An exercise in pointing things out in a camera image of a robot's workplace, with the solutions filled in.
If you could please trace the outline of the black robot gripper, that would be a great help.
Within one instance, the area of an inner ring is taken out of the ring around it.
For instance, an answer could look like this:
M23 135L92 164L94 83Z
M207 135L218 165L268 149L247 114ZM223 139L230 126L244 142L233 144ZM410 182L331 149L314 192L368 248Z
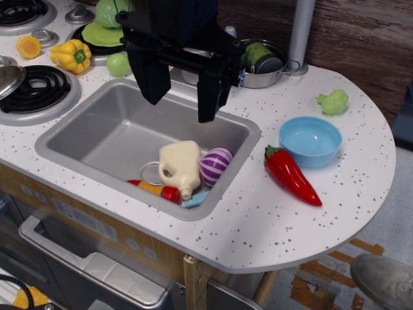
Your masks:
M143 97L156 105L170 90L168 65L198 74L198 122L214 120L245 69L245 46L217 23L218 1L148 1L120 11L123 44Z

